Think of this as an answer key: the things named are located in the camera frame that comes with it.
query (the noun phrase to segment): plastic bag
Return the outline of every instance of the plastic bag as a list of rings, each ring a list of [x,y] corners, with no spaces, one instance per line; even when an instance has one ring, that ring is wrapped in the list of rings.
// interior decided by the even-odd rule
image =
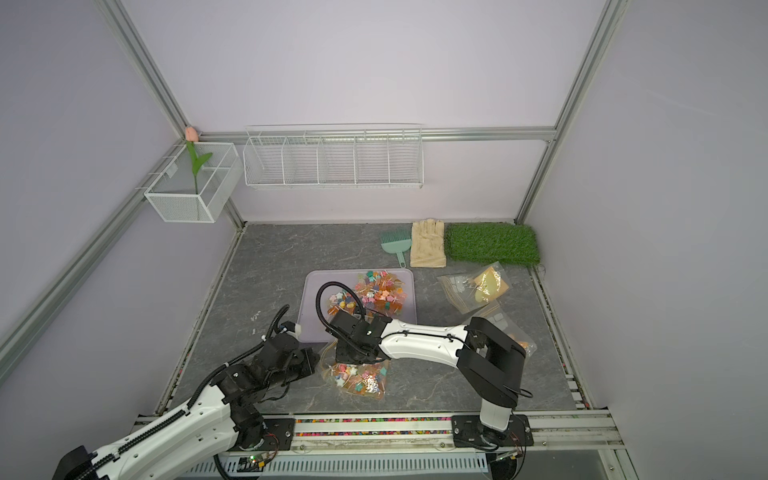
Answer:
[[[461,313],[469,313],[488,305],[509,290],[509,278],[499,262],[474,273],[458,273],[437,277],[449,302]]]
[[[490,323],[493,323],[496,328],[509,335],[509,338],[513,339],[525,349],[526,359],[531,358],[533,352],[536,351],[536,342],[534,342],[526,332],[523,332],[519,326],[515,325],[515,322],[504,313],[502,306],[499,305],[498,302],[490,302],[487,306],[473,313],[472,316],[479,316],[488,320]],[[472,316],[462,323],[462,325],[467,325],[469,320],[472,319]]]
[[[354,395],[377,400],[384,398],[389,360],[373,364],[349,365],[336,363],[335,358],[336,341],[333,341],[320,353],[320,367],[323,369],[323,378],[328,383],[333,383]]]
[[[370,270],[365,275],[358,275],[355,293],[366,309],[376,310],[389,317],[394,317],[400,312],[408,297],[403,291],[402,281],[386,270]],[[355,313],[355,301],[349,293],[339,292],[330,296],[326,308],[328,315],[334,316],[339,310],[345,310],[349,314]]]

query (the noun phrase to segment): white wire basket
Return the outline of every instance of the white wire basket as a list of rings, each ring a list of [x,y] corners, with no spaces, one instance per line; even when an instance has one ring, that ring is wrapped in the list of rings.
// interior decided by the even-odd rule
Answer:
[[[418,126],[297,127],[247,127],[248,141],[243,150],[247,185],[270,189],[424,184],[424,152]]]
[[[144,193],[166,222],[215,222],[243,176],[243,162],[234,144],[197,142],[194,148],[198,156],[213,154],[197,172],[197,189],[192,159],[181,147]]]

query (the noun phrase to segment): beige glove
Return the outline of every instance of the beige glove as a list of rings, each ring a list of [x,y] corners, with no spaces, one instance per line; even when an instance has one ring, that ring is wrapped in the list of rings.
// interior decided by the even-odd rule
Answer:
[[[411,266],[439,268],[445,266],[442,235],[445,224],[430,218],[414,222],[411,229]]]

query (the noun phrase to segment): plastic bag with yellow item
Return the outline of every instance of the plastic bag with yellow item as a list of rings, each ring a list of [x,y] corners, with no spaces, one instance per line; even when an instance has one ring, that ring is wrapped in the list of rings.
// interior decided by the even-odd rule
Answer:
[[[469,313],[488,305],[509,290],[509,278],[499,262],[474,273],[437,277],[449,302],[461,313]]]

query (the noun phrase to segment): bag of candy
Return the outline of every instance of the bag of candy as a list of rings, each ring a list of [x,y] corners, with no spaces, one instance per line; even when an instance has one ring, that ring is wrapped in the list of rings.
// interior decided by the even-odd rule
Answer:
[[[339,388],[354,395],[362,395],[377,400],[384,398],[386,375],[389,371],[389,360],[362,365],[335,363],[336,341],[326,345],[320,353],[320,366],[323,378],[336,384]]]

